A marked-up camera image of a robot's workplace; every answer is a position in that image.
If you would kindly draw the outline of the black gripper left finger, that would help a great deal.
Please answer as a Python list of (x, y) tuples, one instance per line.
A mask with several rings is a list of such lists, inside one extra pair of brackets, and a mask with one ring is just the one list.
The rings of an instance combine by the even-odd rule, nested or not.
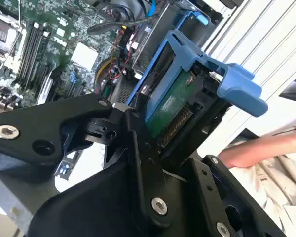
[(0, 172), (41, 183), (67, 153), (93, 142), (105, 144), (117, 159), (107, 168), (127, 166), (137, 226), (169, 226), (172, 216), (160, 205), (167, 199), (165, 178), (143, 117), (96, 94), (0, 113)]

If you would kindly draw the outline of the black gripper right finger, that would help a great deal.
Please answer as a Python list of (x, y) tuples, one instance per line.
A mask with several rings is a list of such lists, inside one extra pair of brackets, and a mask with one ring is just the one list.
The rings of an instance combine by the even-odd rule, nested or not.
[(283, 237), (285, 234), (214, 156), (189, 158), (185, 174), (196, 192), (208, 237)]

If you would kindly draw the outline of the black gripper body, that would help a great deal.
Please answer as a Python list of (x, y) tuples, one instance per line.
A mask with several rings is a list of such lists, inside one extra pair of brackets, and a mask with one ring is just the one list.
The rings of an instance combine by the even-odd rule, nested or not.
[(107, 168), (49, 199), (32, 219), (29, 237), (208, 237), (200, 205), (187, 181), (165, 174), (171, 189), (168, 228), (138, 227), (125, 164)]

